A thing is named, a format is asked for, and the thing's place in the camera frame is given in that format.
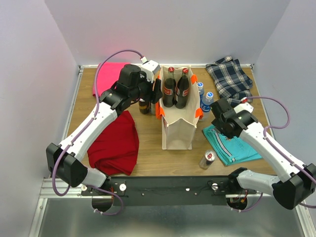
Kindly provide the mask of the silver can front table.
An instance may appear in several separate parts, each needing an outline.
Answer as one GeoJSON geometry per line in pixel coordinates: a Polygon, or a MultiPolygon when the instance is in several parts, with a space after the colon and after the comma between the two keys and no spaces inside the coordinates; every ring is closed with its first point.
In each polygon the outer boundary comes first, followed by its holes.
{"type": "Polygon", "coordinates": [[[199,162],[200,168],[208,169],[216,160],[216,158],[217,158],[217,155],[213,150],[207,150],[199,162]]]}

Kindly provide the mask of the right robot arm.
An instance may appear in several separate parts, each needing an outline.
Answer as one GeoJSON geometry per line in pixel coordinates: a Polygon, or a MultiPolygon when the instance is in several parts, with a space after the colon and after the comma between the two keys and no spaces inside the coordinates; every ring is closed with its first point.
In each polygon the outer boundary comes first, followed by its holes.
{"type": "Polygon", "coordinates": [[[228,190],[255,190],[268,194],[284,208],[292,210],[316,190],[316,166],[306,165],[288,152],[268,132],[268,127],[253,115],[253,107],[244,97],[232,107],[222,98],[211,104],[215,130],[227,138],[239,137],[269,163],[275,175],[239,168],[228,176],[228,190]]]}

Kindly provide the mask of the black can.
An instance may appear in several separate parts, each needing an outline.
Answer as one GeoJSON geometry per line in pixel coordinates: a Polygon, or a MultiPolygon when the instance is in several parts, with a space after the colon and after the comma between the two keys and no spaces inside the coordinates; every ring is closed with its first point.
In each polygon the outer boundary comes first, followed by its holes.
{"type": "Polygon", "coordinates": [[[149,101],[145,101],[144,99],[140,98],[138,105],[139,105],[140,113],[148,114],[150,112],[150,102],[149,101]]]}

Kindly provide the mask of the beige canvas tote bag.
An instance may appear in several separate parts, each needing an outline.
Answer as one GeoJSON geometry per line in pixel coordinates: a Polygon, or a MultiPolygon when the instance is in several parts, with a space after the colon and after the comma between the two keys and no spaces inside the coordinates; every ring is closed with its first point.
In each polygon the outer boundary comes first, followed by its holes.
{"type": "Polygon", "coordinates": [[[156,104],[156,117],[161,118],[162,149],[163,150],[190,150],[197,128],[197,122],[203,117],[200,108],[198,79],[192,72],[191,66],[174,69],[174,78],[178,82],[182,70],[188,69],[189,91],[186,106],[182,109],[172,106],[166,107],[160,98],[156,104]]]}

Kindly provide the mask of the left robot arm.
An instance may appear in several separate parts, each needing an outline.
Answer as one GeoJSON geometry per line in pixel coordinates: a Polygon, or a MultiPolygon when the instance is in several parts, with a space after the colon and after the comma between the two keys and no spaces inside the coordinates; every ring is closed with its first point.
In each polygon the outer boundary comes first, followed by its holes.
{"type": "Polygon", "coordinates": [[[104,195],[109,191],[107,176],[101,171],[88,168],[82,159],[102,131],[115,121],[133,101],[143,99],[156,103],[161,97],[161,81],[155,79],[159,63],[150,60],[142,65],[126,64],[118,80],[98,98],[99,103],[80,126],[58,145],[46,148],[48,168],[53,177],[58,177],[70,187],[80,184],[92,186],[104,195]]]}

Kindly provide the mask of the clear water bottle blue label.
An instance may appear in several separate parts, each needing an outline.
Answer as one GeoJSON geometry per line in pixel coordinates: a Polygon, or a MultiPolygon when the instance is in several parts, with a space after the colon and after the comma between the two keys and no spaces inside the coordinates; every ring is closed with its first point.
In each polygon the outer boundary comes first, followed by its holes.
{"type": "Polygon", "coordinates": [[[202,118],[200,118],[200,121],[204,121],[208,118],[210,112],[211,112],[211,104],[214,102],[214,94],[212,92],[207,92],[202,97],[202,100],[200,102],[200,108],[202,110],[202,118]]]}

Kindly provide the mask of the cola glass bottle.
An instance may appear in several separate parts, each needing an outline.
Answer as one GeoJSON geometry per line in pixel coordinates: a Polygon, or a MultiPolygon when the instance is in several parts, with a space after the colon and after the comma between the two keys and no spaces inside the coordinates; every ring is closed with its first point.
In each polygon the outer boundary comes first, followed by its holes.
{"type": "Polygon", "coordinates": [[[173,98],[175,92],[176,81],[174,78],[174,68],[168,68],[168,76],[163,84],[163,104],[165,107],[170,108],[173,106],[173,98]]]}

